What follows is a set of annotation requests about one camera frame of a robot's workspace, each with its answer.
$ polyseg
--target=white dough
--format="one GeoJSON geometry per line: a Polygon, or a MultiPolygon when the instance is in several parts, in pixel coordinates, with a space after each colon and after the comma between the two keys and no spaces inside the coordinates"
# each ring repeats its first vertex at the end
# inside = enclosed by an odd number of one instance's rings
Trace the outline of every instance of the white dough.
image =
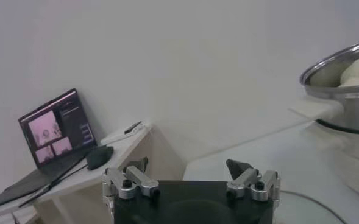
{"type": "Polygon", "coordinates": [[[340,87],[359,85],[359,59],[353,62],[340,77],[340,87]]]}

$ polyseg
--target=pot handle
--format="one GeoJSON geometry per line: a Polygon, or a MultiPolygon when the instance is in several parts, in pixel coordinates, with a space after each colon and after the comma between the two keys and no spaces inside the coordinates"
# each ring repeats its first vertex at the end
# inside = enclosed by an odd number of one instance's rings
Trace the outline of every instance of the pot handle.
{"type": "Polygon", "coordinates": [[[307,118],[309,121],[313,121],[317,119],[331,119],[343,113],[344,107],[335,100],[305,96],[299,99],[289,110],[307,118]]]}

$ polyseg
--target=pot rim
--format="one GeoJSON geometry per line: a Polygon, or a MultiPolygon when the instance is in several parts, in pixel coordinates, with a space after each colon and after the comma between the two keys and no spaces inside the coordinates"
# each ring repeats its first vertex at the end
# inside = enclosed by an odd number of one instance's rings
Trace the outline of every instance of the pot rim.
{"type": "Polygon", "coordinates": [[[359,43],[347,47],[341,51],[334,53],[331,56],[326,57],[325,59],[317,61],[313,66],[310,66],[306,69],[300,76],[300,83],[305,87],[306,90],[320,92],[320,93],[359,93],[359,86],[346,86],[346,87],[322,87],[322,86],[312,86],[308,84],[310,77],[323,68],[325,65],[328,65],[337,58],[341,58],[346,54],[353,54],[359,52],[359,43]]]}

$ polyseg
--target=open laptop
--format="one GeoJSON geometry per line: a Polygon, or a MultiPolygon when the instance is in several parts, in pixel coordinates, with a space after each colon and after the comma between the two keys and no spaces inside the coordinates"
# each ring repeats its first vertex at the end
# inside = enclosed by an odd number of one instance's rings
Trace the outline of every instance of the open laptop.
{"type": "Polygon", "coordinates": [[[76,89],[18,119],[37,170],[0,194],[0,205],[58,180],[96,146],[76,89]]]}

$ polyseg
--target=black computer mouse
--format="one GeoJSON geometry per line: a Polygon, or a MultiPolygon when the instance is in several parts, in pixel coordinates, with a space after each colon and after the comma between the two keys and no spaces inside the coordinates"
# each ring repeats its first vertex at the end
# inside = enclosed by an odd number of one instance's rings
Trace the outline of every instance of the black computer mouse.
{"type": "Polygon", "coordinates": [[[112,146],[92,150],[86,157],[87,169],[95,170],[110,160],[114,152],[112,146]]]}

